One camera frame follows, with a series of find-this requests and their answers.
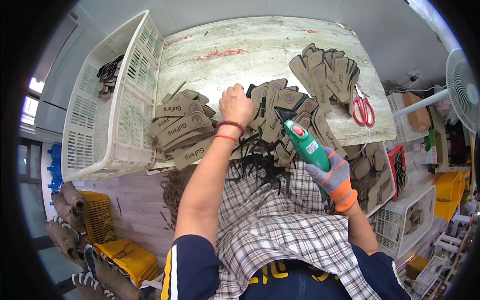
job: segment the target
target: red paint stain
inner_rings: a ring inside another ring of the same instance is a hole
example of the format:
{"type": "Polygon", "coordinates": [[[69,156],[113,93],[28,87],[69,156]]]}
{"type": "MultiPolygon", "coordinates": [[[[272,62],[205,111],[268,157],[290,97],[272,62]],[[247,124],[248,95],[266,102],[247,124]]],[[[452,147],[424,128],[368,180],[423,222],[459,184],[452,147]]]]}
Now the red paint stain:
{"type": "Polygon", "coordinates": [[[184,36],[184,37],[179,38],[179,39],[177,39],[177,40],[174,40],[174,41],[172,41],[172,42],[167,42],[167,43],[165,44],[165,46],[170,46],[171,44],[174,44],[174,43],[176,43],[176,42],[178,42],[178,41],[181,41],[181,40],[183,40],[183,39],[187,39],[187,38],[189,38],[189,37],[192,37],[192,36],[184,36]]]}
{"type": "Polygon", "coordinates": [[[201,59],[204,59],[204,58],[209,58],[209,57],[212,57],[214,55],[221,56],[221,55],[226,55],[226,54],[230,54],[230,53],[240,54],[241,52],[245,52],[245,50],[243,50],[243,49],[231,50],[230,49],[230,50],[225,50],[223,52],[218,52],[218,50],[215,50],[215,51],[211,51],[210,53],[208,53],[205,56],[199,56],[199,57],[195,58],[195,60],[201,60],[201,59]]]}

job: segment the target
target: wooden table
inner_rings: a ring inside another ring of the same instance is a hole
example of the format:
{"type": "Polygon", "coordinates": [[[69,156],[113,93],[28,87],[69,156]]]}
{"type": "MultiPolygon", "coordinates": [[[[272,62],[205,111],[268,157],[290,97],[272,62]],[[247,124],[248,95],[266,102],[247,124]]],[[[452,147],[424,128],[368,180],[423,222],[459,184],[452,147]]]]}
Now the wooden table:
{"type": "MultiPolygon", "coordinates": [[[[186,81],[182,89],[207,96],[210,107],[218,111],[222,91],[235,83],[248,88],[250,83],[287,78],[307,93],[288,67],[288,63],[308,44],[335,48],[358,63],[359,86],[368,98],[376,117],[375,125],[359,126],[347,109],[333,101],[333,111],[325,114],[332,133],[345,145],[393,140],[396,137],[392,113],[378,74],[357,35],[348,27],[313,19],[292,17],[254,17],[210,23],[181,31],[165,38],[162,53],[157,105],[167,93],[186,81]]],[[[152,168],[172,166],[155,163],[152,168]]]]}

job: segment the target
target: white plastic crate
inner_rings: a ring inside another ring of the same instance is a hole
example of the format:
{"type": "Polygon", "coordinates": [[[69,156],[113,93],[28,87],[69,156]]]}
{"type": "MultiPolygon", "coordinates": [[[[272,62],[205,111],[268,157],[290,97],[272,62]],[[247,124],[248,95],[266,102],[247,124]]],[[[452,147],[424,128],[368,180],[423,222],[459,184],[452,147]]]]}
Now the white plastic crate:
{"type": "Polygon", "coordinates": [[[154,163],[155,148],[148,133],[163,45],[149,11],[144,11],[88,54],[63,128],[64,181],[109,178],[145,170],[154,163]],[[125,50],[112,96],[99,98],[98,69],[125,50]]]}
{"type": "Polygon", "coordinates": [[[365,217],[367,218],[373,215],[377,210],[379,210],[380,207],[384,206],[395,195],[395,182],[393,179],[392,168],[390,167],[390,160],[388,159],[388,152],[387,152],[387,149],[385,148],[385,142],[378,143],[378,149],[380,149],[383,152],[385,157],[385,164],[387,165],[387,169],[389,172],[388,176],[390,178],[390,185],[392,187],[392,192],[390,193],[390,196],[388,197],[388,199],[385,200],[385,202],[383,202],[382,204],[377,204],[371,211],[365,214],[365,217]]]}
{"type": "Polygon", "coordinates": [[[447,260],[445,258],[439,256],[432,257],[413,282],[408,294],[412,296],[413,299],[421,300],[438,279],[446,262],[447,260]]]}
{"type": "MultiPolygon", "coordinates": [[[[393,93],[388,95],[387,99],[392,113],[405,108],[405,103],[403,102],[403,96],[401,93],[393,93]]],[[[413,129],[412,124],[410,124],[408,121],[408,115],[403,115],[398,119],[394,119],[394,124],[398,144],[415,141],[428,135],[428,131],[413,129]]]]}
{"type": "Polygon", "coordinates": [[[377,226],[375,236],[378,245],[397,257],[405,254],[430,230],[435,210],[435,185],[428,187],[411,187],[405,191],[395,202],[390,201],[377,213],[377,226]],[[423,224],[417,230],[404,236],[407,210],[415,203],[420,203],[423,210],[423,224]]]}

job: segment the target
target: plaid shirt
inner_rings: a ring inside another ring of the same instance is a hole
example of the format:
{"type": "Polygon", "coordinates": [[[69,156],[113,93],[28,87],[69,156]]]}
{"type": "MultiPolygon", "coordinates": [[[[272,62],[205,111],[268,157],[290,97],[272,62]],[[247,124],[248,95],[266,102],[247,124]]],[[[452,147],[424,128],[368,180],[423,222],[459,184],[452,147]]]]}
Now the plaid shirt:
{"type": "MultiPolygon", "coordinates": [[[[238,299],[262,266],[296,259],[337,274],[353,300],[380,299],[363,278],[348,242],[348,218],[325,214],[327,203],[303,170],[304,162],[294,159],[297,168],[286,168],[291,174],[289,197],[284,178],[278,195],[278,183],[262,185],[256,171],[225,183],[216,241],[220,285],[212,298],[238,299]]],[[[239,176],[233,164],[227,178],[239,176]]]]}

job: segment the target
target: fan pole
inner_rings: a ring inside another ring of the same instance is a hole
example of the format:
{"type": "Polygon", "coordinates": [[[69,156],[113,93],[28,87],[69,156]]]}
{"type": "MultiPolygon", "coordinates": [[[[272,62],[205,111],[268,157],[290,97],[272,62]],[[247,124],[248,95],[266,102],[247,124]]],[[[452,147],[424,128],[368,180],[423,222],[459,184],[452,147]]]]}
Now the fan pole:
{"type": "Polygon", "coordinates": [[[444,89],[443,91],[441,91],[437,94],[431,95],[430,97],[427,97],[427,98],[423,99],[422,101],[419,101],[419,102],[414,103],[410,106],[407,106],[406,108],[401,109],[397,112],[394,112],[392,114],[392,117],[394,119],[399,118],[399,117],[401,117],[403,115],[406,115],[408,113],[411,113],[411,112],[413,112],[413,111],[415,111],[419,108],[423,108],[423,107],[425,107],[429,104],[435,103],[435,102],[437,102],[437,101],[439,101],[439,100],[441,100],[441,99],[443,99],[447,96],[448,96],[448,89],[446,88],[446,89],[444,89]]]}

